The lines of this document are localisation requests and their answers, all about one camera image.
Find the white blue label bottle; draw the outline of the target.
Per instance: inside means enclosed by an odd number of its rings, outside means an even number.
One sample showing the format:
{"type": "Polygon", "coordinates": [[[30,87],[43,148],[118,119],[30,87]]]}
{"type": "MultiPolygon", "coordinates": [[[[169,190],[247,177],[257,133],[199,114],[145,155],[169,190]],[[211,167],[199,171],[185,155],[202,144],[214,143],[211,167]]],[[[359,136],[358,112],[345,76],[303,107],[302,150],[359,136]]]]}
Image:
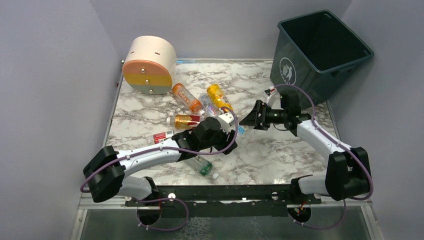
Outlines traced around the white blue label bottle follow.
{"type": "Polygon", "coordinates": [[[247,130],[246,130],[246,128],[244,126],[239,125],[237,127],[237,135],[238,136],[245,136],[246,135],[246,132],[247,132],[247,130]]]}

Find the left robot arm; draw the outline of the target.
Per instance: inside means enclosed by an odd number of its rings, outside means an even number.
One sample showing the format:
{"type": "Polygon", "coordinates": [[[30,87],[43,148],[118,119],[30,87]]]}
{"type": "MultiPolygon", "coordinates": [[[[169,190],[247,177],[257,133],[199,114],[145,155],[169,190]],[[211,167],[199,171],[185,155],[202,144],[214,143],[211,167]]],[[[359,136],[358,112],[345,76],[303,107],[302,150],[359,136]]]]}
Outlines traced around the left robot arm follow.
{"type": "Polygon", "coordinates": [[[82,193],[90,193],[95,203],[115,196],[131,197],[140,202],[158,199],[160,194],[150,177],[133,174],[154,166],[177,163],[199,155],[228,155],[237,148],[238,118],[224,113],[217,118],[207,117],[192,130],[173,135],[157,144],[135,150],[116,151],[103,147],[84,167],[82,193]]]}

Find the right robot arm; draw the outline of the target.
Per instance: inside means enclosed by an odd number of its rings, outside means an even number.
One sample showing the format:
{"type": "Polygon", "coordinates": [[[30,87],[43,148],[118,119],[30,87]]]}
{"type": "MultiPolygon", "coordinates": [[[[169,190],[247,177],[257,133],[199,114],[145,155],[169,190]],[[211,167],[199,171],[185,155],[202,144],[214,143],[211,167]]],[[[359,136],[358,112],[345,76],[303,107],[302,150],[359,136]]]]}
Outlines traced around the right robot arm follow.
{"type": "Polygon", "coordinates": [[[280,109],[273,109],[257,100],[252,111],[239,124],[263,131],[272,124],[282,124],[328,160],[325,174],[292,179],[290,186],[295,197],[318,194],[340,201],[371,192],[369,158],[364,148],[339,142],[310,114],[302,113],[299,96],[294,91],[281,95],[280,106],[280,109]]]}

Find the dark green plastic bin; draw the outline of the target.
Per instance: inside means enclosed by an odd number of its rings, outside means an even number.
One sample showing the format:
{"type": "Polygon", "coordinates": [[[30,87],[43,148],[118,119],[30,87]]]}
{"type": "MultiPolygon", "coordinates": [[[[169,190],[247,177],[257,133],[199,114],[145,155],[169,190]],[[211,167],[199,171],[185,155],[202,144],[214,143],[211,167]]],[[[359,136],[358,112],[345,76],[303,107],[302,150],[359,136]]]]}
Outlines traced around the dark green plastic bin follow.
{"type": "Polygon", "coordinates": [[[282,20],[270,79],[278,91],[299,87],[302,109],[326,102],[373,50],[329,10],[282,20]]]}

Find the green tinted tea bottle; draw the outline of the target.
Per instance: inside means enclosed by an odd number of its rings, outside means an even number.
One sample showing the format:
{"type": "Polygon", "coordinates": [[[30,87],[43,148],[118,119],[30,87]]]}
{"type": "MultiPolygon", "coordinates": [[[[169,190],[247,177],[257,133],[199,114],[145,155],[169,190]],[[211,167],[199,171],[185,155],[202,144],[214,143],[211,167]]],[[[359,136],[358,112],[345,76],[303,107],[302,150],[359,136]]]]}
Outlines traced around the green tinted tea bottle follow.
{"type": "Polygon", "coordinates": [[[202,157],[201,155],[196,155],[192,158],[186,159],[183,161],[194,170],[196,170],[203,177],[216,180],[220,175],[215,171],[213,164],[202,157]]]}

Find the clear purple label bottle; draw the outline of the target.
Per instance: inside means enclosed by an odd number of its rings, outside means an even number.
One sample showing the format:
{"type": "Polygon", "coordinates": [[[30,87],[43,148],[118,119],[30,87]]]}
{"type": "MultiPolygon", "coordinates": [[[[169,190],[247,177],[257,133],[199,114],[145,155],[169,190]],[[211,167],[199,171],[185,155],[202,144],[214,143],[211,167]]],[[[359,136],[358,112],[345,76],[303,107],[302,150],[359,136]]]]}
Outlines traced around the clear purple label bottle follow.
{"type": "Polygon", "coordinates": [[[220,115],[220,111],[216,108],[215,104],[207,93],[200,94],[198,99],[202,103],[203,108],[209,117],[215,118],[220,115]]]}

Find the red gold drink can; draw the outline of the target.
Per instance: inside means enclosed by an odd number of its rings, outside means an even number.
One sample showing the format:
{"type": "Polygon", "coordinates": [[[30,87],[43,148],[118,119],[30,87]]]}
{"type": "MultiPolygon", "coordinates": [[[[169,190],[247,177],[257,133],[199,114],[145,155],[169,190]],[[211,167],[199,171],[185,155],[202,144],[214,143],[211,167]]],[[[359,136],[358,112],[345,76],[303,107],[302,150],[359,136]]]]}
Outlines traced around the red gold drink can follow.
{"type": "Polygon", "coordinates": [[[201,115],[177,114],[166,118],[166,123],[177,130],[196,128],[205,119],[201,115]]]}

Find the orange drink bottle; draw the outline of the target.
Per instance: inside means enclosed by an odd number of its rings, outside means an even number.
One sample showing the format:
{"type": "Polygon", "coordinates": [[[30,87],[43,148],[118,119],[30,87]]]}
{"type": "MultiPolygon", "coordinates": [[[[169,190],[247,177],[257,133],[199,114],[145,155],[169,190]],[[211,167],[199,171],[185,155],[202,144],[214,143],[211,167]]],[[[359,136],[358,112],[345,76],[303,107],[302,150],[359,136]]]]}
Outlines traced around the orange drink bottle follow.
{"type": "Polygon", "coordinates": [[[181,83],[177,83],[172,88],[172,93],[180,100],[189,110],[196,115],[205,115],[202,103],[181,83]]]}

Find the yellow drink bottle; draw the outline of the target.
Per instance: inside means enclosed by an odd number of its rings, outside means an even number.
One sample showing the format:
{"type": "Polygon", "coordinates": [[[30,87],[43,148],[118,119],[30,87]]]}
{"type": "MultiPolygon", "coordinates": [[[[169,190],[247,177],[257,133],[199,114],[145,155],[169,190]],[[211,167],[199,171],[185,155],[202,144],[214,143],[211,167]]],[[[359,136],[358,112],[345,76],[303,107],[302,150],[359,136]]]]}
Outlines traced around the yellow drink bottle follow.
{"type": "Polygon", "coordinates": [[[212,84],[207,89],[206,92],[210,97],[211,101],[215,104],[215,106],[224,112],[227,112],[227,109],[223,109],[223,107],[227,107],[233,110],[232,105],[230,104],[227,96],[224,94],[223,90],[218,84],[212,84]]]}

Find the small red label bottle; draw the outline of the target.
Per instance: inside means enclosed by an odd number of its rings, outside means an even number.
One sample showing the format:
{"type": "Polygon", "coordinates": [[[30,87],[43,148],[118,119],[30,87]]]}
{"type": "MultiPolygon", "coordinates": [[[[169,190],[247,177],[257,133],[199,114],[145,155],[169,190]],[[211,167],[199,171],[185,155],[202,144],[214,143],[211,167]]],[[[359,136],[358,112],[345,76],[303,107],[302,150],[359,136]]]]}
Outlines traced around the small red label bottle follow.
{"type": "Polygon", "coordinates": [[[146,138],[147,145],[151,146],[161,143],[167,139],[170,139],[174,134],[175,132],[173,130],[152,134],[146,138]]]}

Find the round cream drum box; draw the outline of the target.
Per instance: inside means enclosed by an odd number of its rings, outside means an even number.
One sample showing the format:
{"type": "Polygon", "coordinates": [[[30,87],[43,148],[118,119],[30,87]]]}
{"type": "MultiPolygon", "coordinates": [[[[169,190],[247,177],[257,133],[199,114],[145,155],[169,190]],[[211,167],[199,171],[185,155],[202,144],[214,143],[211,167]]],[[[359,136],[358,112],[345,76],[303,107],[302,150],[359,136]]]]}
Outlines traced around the round cream drum box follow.
{"type": "Polygon", "coordinates": [[[135,38],[122,66],[126,82],[145,95],[163,95],[171,90],[177,55],[165,39],[144,35],[135,38]]]}

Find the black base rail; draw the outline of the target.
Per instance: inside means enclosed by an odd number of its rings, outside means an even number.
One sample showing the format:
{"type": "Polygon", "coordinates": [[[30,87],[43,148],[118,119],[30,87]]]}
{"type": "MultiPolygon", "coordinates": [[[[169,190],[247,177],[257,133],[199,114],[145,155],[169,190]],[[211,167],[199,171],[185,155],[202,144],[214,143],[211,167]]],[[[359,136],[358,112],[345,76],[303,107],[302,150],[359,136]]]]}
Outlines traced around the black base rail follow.
{"type": "Polygon", "coordinates": [[[143,220],[271,216],[299,222],[316,216],[316,208],[344,207],[342,201],[300,194],[288,184],[159,185],[148,200],[127,198],[125,206],[136,208],[143,220]]]}

